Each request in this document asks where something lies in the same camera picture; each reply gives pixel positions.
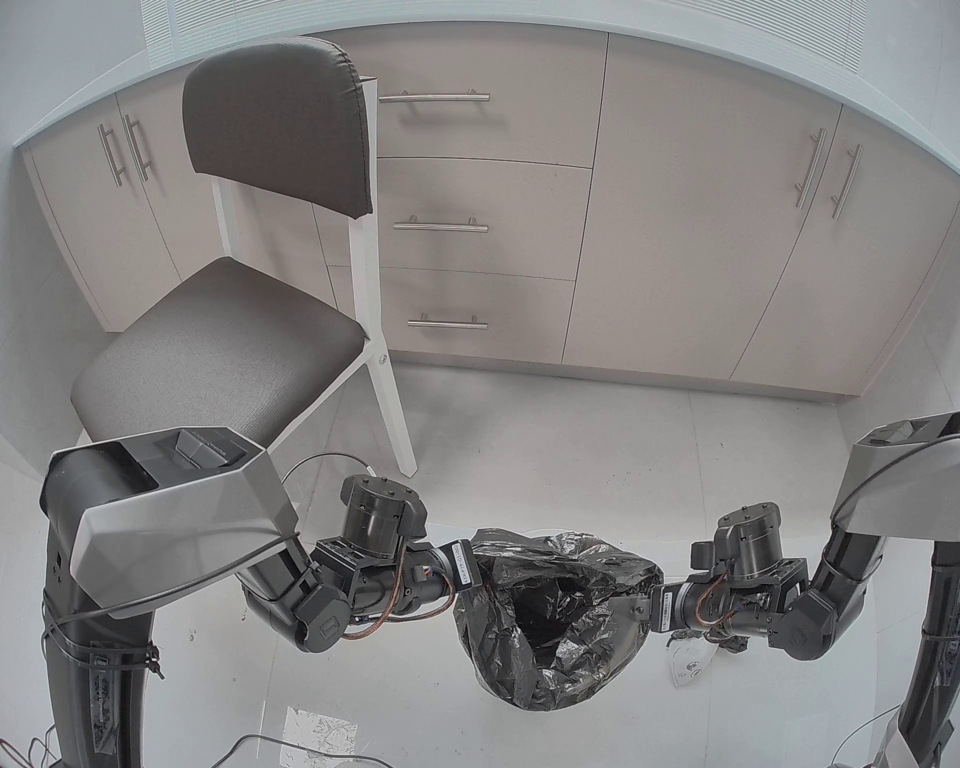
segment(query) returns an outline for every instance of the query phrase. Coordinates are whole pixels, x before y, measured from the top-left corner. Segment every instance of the barcode label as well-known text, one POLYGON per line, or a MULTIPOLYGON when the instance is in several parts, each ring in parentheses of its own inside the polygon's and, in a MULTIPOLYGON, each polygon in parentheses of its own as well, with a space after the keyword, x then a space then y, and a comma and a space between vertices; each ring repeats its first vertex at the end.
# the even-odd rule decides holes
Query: barcode label
POLYGON ((673 612, 673 592, 663 593, 663 605, 660 606, 660 631, 667 632, 670 629, 670 614, 673 612))
POLYGON ((470 569, 467 568, 467 558, 464 556, 464 546, 460 542, 453 545, 453 561, 457 564, 457 571, 460 573, 460 583, 465 587, 472 583, 470 580, 470 569))

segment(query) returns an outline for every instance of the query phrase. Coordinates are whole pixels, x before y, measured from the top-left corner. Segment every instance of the crumpled plastic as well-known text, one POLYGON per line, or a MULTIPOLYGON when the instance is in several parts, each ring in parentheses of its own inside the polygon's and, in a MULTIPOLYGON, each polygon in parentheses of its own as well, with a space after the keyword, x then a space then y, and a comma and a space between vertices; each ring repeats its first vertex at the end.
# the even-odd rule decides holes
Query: crumpled plastic
POLYGON ((589 699, 636 656, 650 632, 612 597, 649 596, 651 561, 591 534, 528 539, 482 528, 471 541, 483 586, 454 607, 460 641, 486 690, 521 709, 589 699))

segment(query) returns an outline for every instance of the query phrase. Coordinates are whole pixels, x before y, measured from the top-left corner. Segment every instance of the robotic arm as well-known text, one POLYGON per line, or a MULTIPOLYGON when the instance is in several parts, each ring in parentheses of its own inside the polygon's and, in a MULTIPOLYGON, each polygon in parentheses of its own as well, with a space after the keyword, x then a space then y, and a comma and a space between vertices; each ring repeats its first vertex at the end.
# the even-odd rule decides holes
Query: robotic arm
MULTIPOLYGON (((933 540, 924 637, 877 768, 929 768, 960 694, 960 412, 879 427, 852 450, 831 535, 810 580, 782 556, 776 504, 718 521, 686 581, 621 605, 654 632, 766 637, 794 659, 829 650, 863 608, 887 537, 933 540)), ((469 542, 423 541, 426 510, 386 478, 347 478, 340 537, 307 555, 265 451, 225 428, 172 429, 54 454, 44 647, 61 768, 140 768, 155 608, 236 573, 248 605, 303 651, 352 623, 402 620, 479 585, 469 542)))
POLYGON ((259 445, 171 429, 54 454, 43 644, 59 768, 141 768, 154 610, 236 574, 247 604, 305 652, 366 636, 480 583, 470 544, 425 541, 426 509, 387 478, 348 477, 343 535, 308 555, 259 445), (379 618, 359 633, 348 627, 379 618))

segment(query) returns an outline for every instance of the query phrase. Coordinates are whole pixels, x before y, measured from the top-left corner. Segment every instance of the countertop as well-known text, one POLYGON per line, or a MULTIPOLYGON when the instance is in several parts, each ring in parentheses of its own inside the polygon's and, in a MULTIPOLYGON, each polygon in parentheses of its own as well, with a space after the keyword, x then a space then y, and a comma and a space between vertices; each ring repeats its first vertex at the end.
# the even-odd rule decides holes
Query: countertop
MULTIPOLYGON (((960 173, 960 120, 952 119, 954 112, 960 113, 960 103, 953 103, 960 102, 956 93, 960 16, 950 20, 952 26, 943 18, 953 11, 935 2, 902 4, 903 11, 892 9, 890 3, 872 3, 854 72, 807 47, 688 7, 691 4, 691 0, 299 0, 295 12, 276 12, 269 36, 416 21, 505 21, 646 37, 740 61, 806 85, 874 117, 960 173), (904 18, 908 12, 913 15, 904 18), (918 13, 924 17, 920 22, 918 13), (898 55, 909 64, 900 65, 898 55)), ((740 10, 750 5, 745 0, 740 10)), ((252 38, 242 32, 229 39, 220 36, 206 49, 187 54, 175 50, 162 62, 154 56, 154 66, 148 51, 141 51, 52 108, 15 145, 110 93, 252 38)))

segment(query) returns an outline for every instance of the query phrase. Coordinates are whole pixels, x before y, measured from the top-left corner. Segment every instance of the metal bar handle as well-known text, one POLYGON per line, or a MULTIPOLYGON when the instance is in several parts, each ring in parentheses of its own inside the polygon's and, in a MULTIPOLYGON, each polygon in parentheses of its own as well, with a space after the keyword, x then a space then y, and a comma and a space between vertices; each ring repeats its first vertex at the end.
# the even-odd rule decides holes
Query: metal bar handle
POLYGON ((107 156, 107 163, 110 166, 110 174, 113 176, 113 183, 117 186, 123 186, 123 180, 120 178, 120 174, 124 173, 127 169, 123 166, 117 168, 116 160, 113 159, 113 150, 110 148, 110 144, 107 141, 107 137, 113 133, 113 128, 105 129, 104 124, 101 123, 97 126, 97 131, 100 134, 100 143, 104 147, 104 155, 107 156))
POLYGON ((453 320, 427 320, 426 312, 420 315, 419 320, 408 320, 407 324, 412 328, 465 328, 466 330, 487 330, 486 323, 478 323, 477 316, 470 318, 469 323, 459 323, 453 320))
POLYGON ((797 187, 797 191, 800 192, 800 197, 797 198, 797 208, 804 207, 804 203, 806 202, 806 193, 810 191, 810 184, 813 182, 813 176, 817 172, 817 163, 820 162, 820 154, 824 150, 824 142, 827 140, 827 129, 821 128, 819 133, 811 133, 810 138, 816 146, 813 148, 813 157, 810 158, 810 164, 806 169, 804 183, 794 184, 794 186, 797 187))
POLYGON ((847 180, 843 182, 840 197, 836 195, 830 196, 830 199, 833 200, 833 221, 837 221, 840 218, 840 213, 843 211, 843 203, 847 201, 847 195, 850 194, 853 176, 856 174, 856 168, 860 164, 860 158, 863 157, 863 145, 857 144, 856 150, 847 150, 847 154, 853 158, 853 162, 850 164, 850 170, 847 172, 847 180))
POLYGON ((477 220, 470 216, 466 224, 443 224, 441 222, 419 222, 416 216, 411 216, 410 221, 394 222, 394 229, 426 229, 431 232, 489 232, 490 228, 486 224, 477 224, 477 220))
POLYGON ((136 134, 133 133, 133 129, 138 125, 140 125, 139 120, 131 120, 128 114, 123 116, 123 133, 127 137, 130 154, 133 155, 133 165, 136 166, 136 174, 140 177, 141 181, 147 181, 149 180, 147 169, 150 167, 151 161, 143 161, 143 155, 140 154, 140 145, 136 143, 136 134))
POLYGON ((379 97, 380 104, 401 104, 404 102, 488 102, 489 93, 477 93, 471 88, 467 93, 409 93, 406 88, 399 93, 388 93, 379 97))

